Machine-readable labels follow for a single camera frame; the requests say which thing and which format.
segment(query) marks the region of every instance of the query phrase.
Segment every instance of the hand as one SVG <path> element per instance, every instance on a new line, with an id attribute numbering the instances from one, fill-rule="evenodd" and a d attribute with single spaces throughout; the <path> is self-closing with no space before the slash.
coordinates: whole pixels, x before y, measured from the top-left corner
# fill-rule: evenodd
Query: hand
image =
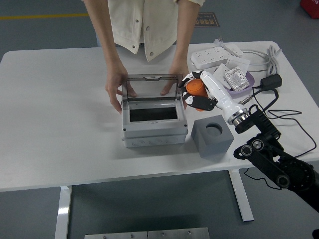
<path id="1" fill-rule="evenodd" d="M 171 65 L 168 73 L 169 74 L 183 74 L 183 78 L 185 76 L 187 76 L 189 74 L 189 69 L 188 69 L 188 66 L 187 66 L 187 59 L 173 60 L 172 65 Z M 164 86 L 164 88 L 162 89 L 162 91 L 160 92 L 160 94 L 162 96 L 167 95 L 169 93 L 169 91 L 171 90 L 173 84 L 174 83 L 172 81 L 168 81 L 166 83 L 166 85 Z M 186 109 L 187 104 L 186 104 L 186 102 L 184 100 L 183 100 L 183 104 L 184 104 L 184 108 Z"/>
<path id="2" fill-rule="evenodd" d="M 123 95 L 123 92 L 118 89 L 126 80 L 128 72 L 121 62 L 113 64 L 107 67 L 107 79 L 105 84 L 105 90 L 109 94 L 110 103 L 121 114 L 122 108 L 116 95 Z M 128 95 L 136 97 L 137 94 L 133 90 L 132 86 L 128 84 Z"/>

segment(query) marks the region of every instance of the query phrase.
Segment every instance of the transparent lid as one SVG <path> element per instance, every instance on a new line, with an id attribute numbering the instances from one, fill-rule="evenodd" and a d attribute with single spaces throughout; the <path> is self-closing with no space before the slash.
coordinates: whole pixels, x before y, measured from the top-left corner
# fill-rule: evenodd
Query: transparent lid
<path id="1" fill-rule="evenodd" d="M 122 84 L 123 101 L 154 101 L 180 99 L 178 83 L 182 81 L 182 74 L 170 75 L 128 75 Z M 166 95 L 161 95 L 165 85 L 172 85 Z M 133 97 L 132 89 L 137 94 Z"/>

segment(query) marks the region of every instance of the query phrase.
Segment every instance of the white jacket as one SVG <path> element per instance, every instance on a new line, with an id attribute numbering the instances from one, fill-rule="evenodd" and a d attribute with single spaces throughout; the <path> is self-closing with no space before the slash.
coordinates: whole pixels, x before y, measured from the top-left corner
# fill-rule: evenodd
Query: white jacket
<path id="1" fill-rule="evenodd" d="M 203 5 L 205 0 L 190 0 Z M 108 0 L 116 44 L 137 54 L 144 37 L 148 61 L 167 50 L 177 38 L 176 0 Z"/>

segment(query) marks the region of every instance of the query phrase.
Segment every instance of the table leg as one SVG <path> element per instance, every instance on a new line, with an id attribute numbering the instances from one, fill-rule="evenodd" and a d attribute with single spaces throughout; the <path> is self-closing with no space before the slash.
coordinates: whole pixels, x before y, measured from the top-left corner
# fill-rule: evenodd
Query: table leg
<path id="1" fill-rule="evenodd" d="M 72 186 L 62 186 L 56 220 L 55 239 L 67 239 Z"/>
<path id="2" fill-rule="evenodd" d="M 248 202 L 243 182 L 241 181 L 239 169 L 228 170 L 228 172 L 230 175 L 231 182 L 233 184 L 233 188 L 237 198 L 237 203 L 243 221 L 253 221 L 253 213 Z"/>

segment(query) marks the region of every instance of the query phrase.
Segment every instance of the yellow floor line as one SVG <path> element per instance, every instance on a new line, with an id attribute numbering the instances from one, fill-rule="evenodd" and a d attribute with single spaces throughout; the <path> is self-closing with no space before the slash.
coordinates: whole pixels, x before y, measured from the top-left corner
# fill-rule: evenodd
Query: yellow floor line
<path id="1" fill-rule="evenodd" d="M 74 14 L 50 14 L 50 15 L 26 15 L 26 16 L 0 16 L 0 20 L 57 18 L 57 17 L 81 17 L 81 16 L 89 16 L 89 14 L 87 14 L 87 13 L 74 13 Z"/>

